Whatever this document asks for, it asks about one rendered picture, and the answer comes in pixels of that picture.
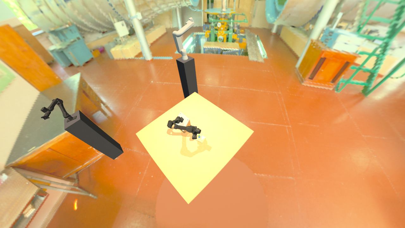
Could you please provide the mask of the pale yellow circuit board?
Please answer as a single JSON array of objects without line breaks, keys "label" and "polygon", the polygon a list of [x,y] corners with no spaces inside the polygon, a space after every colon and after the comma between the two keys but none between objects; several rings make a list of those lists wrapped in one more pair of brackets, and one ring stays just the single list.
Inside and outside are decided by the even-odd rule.
[{"label": "pale yellow circuit board", "polygon": [[196,139],[196,140],[202,143],[205,138],[206,138],[206,137],[204,137],[204,136],[202,136],[202,135],[200,135],[200,134],[197,134],[197,139]]}]

